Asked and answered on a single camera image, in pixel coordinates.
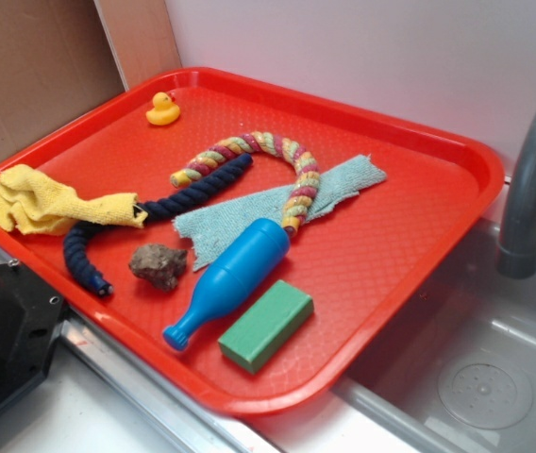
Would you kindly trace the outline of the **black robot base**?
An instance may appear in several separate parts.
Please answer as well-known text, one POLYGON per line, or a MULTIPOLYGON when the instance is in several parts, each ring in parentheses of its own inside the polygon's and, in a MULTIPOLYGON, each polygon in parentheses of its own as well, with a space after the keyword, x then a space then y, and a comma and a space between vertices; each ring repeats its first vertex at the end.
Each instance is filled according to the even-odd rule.
POLYGON ((66 309, 25 264, 0 264, 0 413, 47 378, 66 309))

